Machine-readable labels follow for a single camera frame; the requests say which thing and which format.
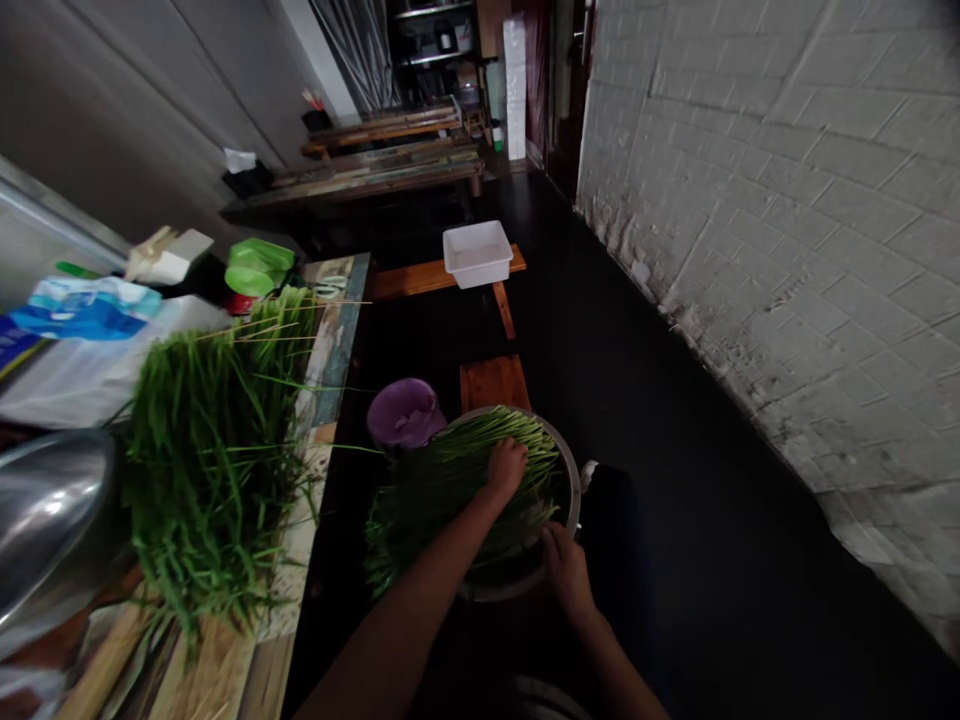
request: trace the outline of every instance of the metal basin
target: metal basin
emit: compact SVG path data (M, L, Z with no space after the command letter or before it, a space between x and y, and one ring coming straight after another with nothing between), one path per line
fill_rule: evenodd
M561 471L561 478L557 483L554 497L554 502L560 509L554 517L573 537L577 531L577 523L580 521L581 493L580 474L570 447L557 429L536 413L512 405L506 407L536 420L556 442L557 450L560 451L557 465ZM493 408L494 406L489 406L471 410L451 422L450 426L484 415ZM515 598L545 579L546 573L542 560L543 548L537 538L535 542L513 556L506 557L486 568L471 570L460 586L460 595L476 602L498 602Z
M116 573L115 452L107 433L73 430L0 455L0 659L82 610Z

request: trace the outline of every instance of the blue package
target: blue package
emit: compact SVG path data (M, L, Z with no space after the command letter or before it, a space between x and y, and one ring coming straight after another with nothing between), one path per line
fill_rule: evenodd
M156 290L106 277L96 280L48 277L27 304L10 313L23 330L43 337L125 340L160 310Z

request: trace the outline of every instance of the purple container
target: purple container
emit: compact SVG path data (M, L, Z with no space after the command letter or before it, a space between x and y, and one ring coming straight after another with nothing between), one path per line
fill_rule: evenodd
M370 403L367 430L384 452L427 444L447 426L437 394L423 380L404 378L387 385Z

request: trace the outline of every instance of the green plastic container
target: green plastic container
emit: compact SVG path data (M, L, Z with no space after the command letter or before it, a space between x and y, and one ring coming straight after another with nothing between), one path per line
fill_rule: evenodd
M227 285L241 295L262 297L283 282L293 262L293 250L260 238L248 238L230 248Z

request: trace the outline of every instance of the door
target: door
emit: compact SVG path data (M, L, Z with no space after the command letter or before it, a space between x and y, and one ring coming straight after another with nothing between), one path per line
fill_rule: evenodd
M595 6L595 0L557 0L551 22L547 175L570 202L577 199Z

